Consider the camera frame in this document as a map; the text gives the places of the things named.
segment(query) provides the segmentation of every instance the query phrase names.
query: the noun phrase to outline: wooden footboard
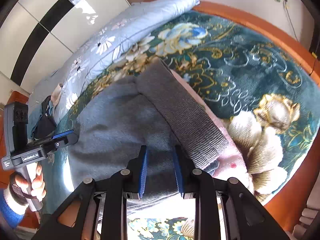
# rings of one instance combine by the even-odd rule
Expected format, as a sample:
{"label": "wooden footboard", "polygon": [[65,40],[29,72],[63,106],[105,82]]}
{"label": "wooden footboard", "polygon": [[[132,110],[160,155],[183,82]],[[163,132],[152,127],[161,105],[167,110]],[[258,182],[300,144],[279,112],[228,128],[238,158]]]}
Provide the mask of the wooden footboard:
{"label": "wooden footboard", "polygon": [[[320,86],[320,63],[300,43],[271,23],[226,5],[202,1],[194,10],[217,15],[244,25],[269,38],[285,50]],[[306,206],[320,169],[320,135],[287,184],[265,205],[284,230],[292,231]]]}

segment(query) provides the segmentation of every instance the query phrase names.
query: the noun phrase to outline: screw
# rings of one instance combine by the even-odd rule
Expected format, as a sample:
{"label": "screw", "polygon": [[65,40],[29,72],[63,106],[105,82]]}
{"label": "screw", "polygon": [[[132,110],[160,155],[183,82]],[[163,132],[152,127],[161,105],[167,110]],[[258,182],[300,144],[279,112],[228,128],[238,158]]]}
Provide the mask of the screw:
{"label": "screw", "polygon": [[237,178],[231,177],[231,178],[229,179],[229,182],[230,182],[231,184],[237,184],[237,183],[239,182],[239,180],[238,180]]}
{"label": "screw", "polygon": [[130,170],[128,170],[128,169],[123,169],[123,170],[121,170],[121,175],[129,175],[130,174]]}
{"label": "screw", "polygon": [[202,171],[201,171],[201,169],[194,169],[194,170],[192,171],[192,173],[193,173],[194,175],[200,175],[200,174],[202,173]]}
{"label": "screw", "polygon": [[84,178],[84,180],[83,180],[83,183],[84,184],[89,184],[89,183],[91,183],[92,182],[92,178],[91,177],[86,177],[86,178]]}

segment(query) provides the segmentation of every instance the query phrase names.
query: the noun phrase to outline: person's hand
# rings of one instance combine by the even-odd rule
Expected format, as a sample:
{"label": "person's hand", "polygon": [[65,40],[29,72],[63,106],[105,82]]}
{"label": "person's hand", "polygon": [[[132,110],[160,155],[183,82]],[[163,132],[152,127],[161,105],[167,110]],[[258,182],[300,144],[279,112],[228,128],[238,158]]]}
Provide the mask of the person's hand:
{"label": "person's hand", "polygon": [[[16,175],[15,181],[20,188],[28,188],[28,182],[21,175]],[[42,199],[47,194],[47,191],[44,189],[44,186],[45,183],[43,181],[42,167],[40,163],[38,163],[38,166],[36,168],[36,178],[32,181],[31,195],[36,196],[39,201],[42,201]]]}

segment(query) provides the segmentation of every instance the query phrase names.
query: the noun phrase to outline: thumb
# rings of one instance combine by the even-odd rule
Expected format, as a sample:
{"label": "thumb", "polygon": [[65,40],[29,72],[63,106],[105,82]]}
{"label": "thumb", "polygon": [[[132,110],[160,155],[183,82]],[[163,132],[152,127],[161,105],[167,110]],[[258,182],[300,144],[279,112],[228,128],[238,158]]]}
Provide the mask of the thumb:
{"label": "thumb", "polygon": [[29,186],[28,182],[21,175],[16,175],[15,181],[20,188],[26,189]]}

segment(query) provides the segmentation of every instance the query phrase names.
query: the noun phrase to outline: cable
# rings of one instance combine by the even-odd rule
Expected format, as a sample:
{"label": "cable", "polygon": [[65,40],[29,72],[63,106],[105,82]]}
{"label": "cable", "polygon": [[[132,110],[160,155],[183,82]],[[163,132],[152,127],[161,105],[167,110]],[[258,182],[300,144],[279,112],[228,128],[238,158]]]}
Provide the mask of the cable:
{"label": "cable", "polygon": [[285,7],[285,9],[286,9],[286,11],[287,11],[287,14],[288,14],[288,17],[289,17],[289,21],[290,21],[291,27],[292,27],[292,29],[293,29],[294,36],[296,37],[297,42],[299,42],[299,40],[298,40],[298,38],[297,38],[297,35],[296,35],[296,32],[295,32],[295,30],[294,30],[293,24],[292,24],[290,15],[289,15],[288,7],[287,7],[287,1],[288,1],[288,0],[284,0],[284,3],[285,3],[284,7]]}

